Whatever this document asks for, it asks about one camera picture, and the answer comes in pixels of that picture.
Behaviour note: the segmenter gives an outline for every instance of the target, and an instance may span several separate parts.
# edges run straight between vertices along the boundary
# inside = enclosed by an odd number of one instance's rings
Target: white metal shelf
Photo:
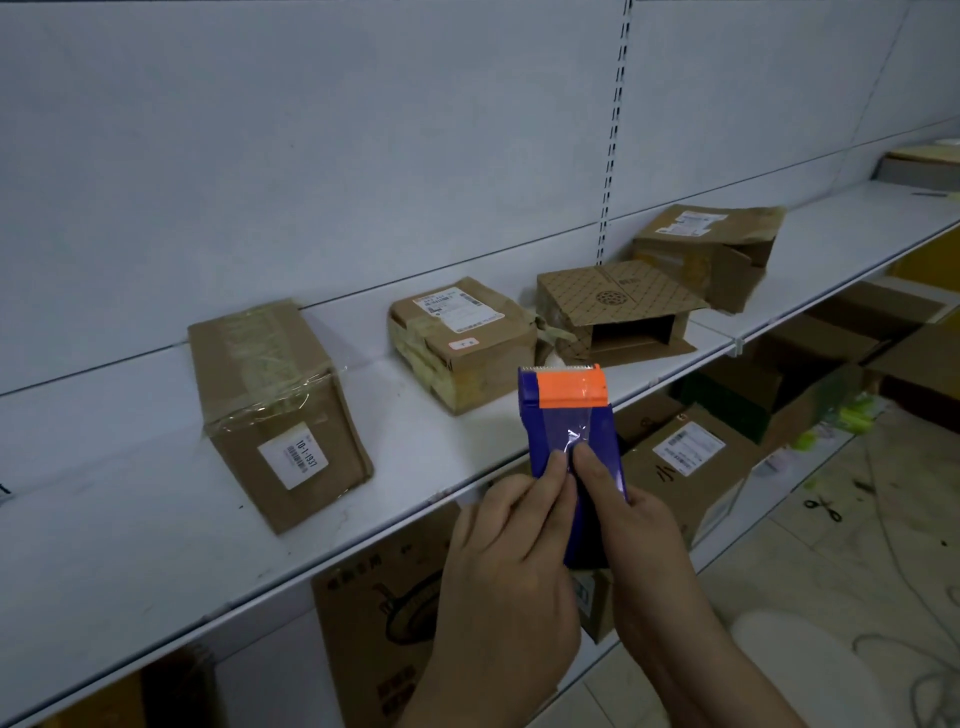
[[[852,439],[849,433],[832,427],[818,431],[823,436],[809,450],[779,450],[754,469],[731,513],[693,548],[690,558],[697,571],[705,569]],[[617,642],[615,632],[595,644],[581,631],[580,651],[561,681],[560,691]],[[343,727],[324,636],[312,609],[224,660],[217,666],[217,683],[230,728]]]
[[[791,210],[743,313],[692,319],[748,341],[957,225],[960,205],[918,191],[865,182]]]
[[[732,349],[696,325],[687,340],[696,352],[608,370],[613,400]],[[0,507],[0,623],[16,625],[0,638],[0,724],[198,637],[526,450],[513,396],[451,417],[395,356],[343,382],[376,475],[280,537],[202,438],[184,347],[0,399],[24,458],[62,443],[23,466],[58,472]]]

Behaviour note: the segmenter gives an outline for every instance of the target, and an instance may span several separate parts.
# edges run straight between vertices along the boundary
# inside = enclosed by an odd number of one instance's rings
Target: damaged cardboard box
[[[879,391],[907,412],[960,432],[960,331],[930,324],[869,364]]]
[[[860,281],[804,313],[876,340],[877,347],[869,354],[873,356],[905,339],[943,307],[920,296]]]
[[[326,656],[347,728],[387,728],[433,651],[451,503],[314,578]]]
[[[387,328],[420,383],[455,415],[513,392],[517,368],[534,365],[533,314],[472,278],[397,301]]]
[[[204,431],[274,532],[373,475],[337,371],[292,301],[188,331]]]
[[[641,260],[537,276],[537,313],[572,334],[557,340],[568,364],[625,364],[689,353],[690,311],[707,304]]]
[[[760,455],[793,443],[863,387],[856,363],[876,340],[800,314],[687,375],[679,397],[760,445]]]
[[[671,205],[633,241],[656,265],[714,308],[739,313],[766,272],[784,207]]]

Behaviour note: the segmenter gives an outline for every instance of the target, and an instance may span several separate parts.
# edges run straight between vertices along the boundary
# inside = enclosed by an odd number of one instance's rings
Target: floor tile
[[[611,728],[583,682],[558,697],[527,728]]]
[[[660,704],[650,681],[622,644],[607,653],[584,682],[614,728],[633,728]]]

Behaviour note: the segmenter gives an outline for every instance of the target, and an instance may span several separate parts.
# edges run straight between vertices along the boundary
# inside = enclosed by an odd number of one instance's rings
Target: box on floor
[[[430,659],[450,503],[313,579],[326,656],[347,728],[393,725]]]
[[[204,432],[275,533],[373,475],[333,362],[292,301],[188,331]]]
[[[711,414],[760,445],[761,457],[789,445],[862,390],[856,363],[876,339],[800,314],[687,375],[681,401]]]
[[[730,513],[760,460],[759,448],[704,408],[660,393],[617,414],[624,440],[643,438],[621,458],[626,481],[666,503],[687,546],[695,546]],[[613,629],[612,574],[601,569],[573,577],[581,625],[600,642]]]
[[[537,313],[571,334],[557,340],[567,364],[625,364],[689,353],[690,311],[706,303],[641,260],[537,276]]]
[[[634,236],[634,259],[653,263],[714,308],[744,309],[766,273],[784,207],[671,205]]]
[[[482,283],[454,285],[397,301],[387,329],[426,389],[453,414],[516,389],[516,369],[534,365],[533,314]]]
[[[879,392],[908,412],[960,432],[960,331],[930,324],[869,365]]]

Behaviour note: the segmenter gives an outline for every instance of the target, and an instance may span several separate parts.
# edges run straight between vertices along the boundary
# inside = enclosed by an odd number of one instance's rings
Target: hand
[[[539,480],[512,475],[460,514],[433,655],[401,728],[522,726],[580,647],[564,551],[577,494],[554,452]]]
[[[634,659],[640,661],[647,642],[640,630],[667,638],[701,627],[722,630],[663,501],[629,484],[624,500],[587,445],[574,449],[573,467],[596,507],[613,572],[613,623]]]

